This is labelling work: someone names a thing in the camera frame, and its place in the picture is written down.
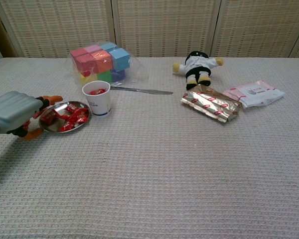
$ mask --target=green cube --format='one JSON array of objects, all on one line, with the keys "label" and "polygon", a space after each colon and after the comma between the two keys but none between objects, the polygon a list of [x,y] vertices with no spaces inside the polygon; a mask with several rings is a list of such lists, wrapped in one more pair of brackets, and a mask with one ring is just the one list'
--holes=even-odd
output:
[{"label": "green cube", "polygon": [[106,81],[108,83],[112,83],[111,71],[106,71],[106,72],[98,73],[97,75],[98,75],[98,80],[99,81]]}]

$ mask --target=silver plate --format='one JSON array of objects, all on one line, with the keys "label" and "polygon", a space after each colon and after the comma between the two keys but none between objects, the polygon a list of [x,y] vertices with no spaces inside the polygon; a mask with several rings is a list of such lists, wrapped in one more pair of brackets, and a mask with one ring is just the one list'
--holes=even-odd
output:
[{"label": "silver plate", "polygon": [[[86,104],[84,104],[82,102],[79,102],[79,101],[67,101],[67,102],[59,103],[57,105],[54,105],[54,106],[46,109],[43,112],[43,114],[39,118],[39,125],[40,125],[40,127],[43,128],[47,132],[52,132],[52,133],[66,133],[66,132],[73,131],[73,130],[75,130],[75,129],[81,127],[81,126],[83,126],[84,124],[86,124],[86,123],[77,123],[77,124],[74,125],[73,129],[70,129],[70,130],[67,130],[67,131],[64,131],[64,132],[60,132],[59,128],[62,127],[62,126],[64,126],[65,120],[57,118],[57,119],[55,119],[53,121],[53,124],[51,124],[51,125],[47,125],[44,121],[41,120],[41,118],[44,115],[46,115],[47,113],[49,113],[52,110],[57,111],[60,115],[71,115],[70,112],[68,112],[68,111],[65,110],[65,108],[69,104],[73,104],[73,105],[75,105],[78,108],[84,108],[84,107],[85,108],[89,108]],[[88,110],[86,114],[88,116],[88,119],[90,119],[90,110]]]}]

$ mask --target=stuffed toy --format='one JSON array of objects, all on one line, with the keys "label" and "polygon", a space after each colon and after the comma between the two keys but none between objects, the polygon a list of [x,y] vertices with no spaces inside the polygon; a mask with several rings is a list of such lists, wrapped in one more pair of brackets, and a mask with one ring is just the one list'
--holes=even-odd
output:
[{"label": "stuffed toy", "polygon": [[185,65],[174,63],[173,72],[186,75],[186,89],[197,86],[197,84],[210,85],[210,69],[224,65],[222,58],[209,58],[201,51],[192,51],[185,60]]}]

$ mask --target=textured tablecloth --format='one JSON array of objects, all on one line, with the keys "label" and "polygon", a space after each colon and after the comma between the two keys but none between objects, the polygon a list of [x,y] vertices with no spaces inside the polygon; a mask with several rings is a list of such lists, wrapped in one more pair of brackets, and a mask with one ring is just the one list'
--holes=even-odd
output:
[{"label": "textured tablecloth", "polygon": [[[225,58],[222,91],[265,80],[277,102],[221,124],[184,106],[184,58],[141,58],[112,113],[33,141],[0,135],[0,238],[299,238],[299,59]],[[0,95],[86,101],[64,59],[0,60]]]}]

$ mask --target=paper cup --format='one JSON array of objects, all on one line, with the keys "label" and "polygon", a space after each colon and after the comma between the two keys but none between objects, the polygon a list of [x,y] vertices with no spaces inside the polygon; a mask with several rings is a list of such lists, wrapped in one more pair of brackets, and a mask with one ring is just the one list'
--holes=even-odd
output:
[{"label": "paper cup", "polygon": [[[98,89],[105,89],[106,91],[99,95],[89,95],[91,91]],[[82,87],[83,94],[85,95],[92,114],[98,117],[106,117],[111,111],[111,98],[110,98],[111,85],[105,81],[92,81]]]}]

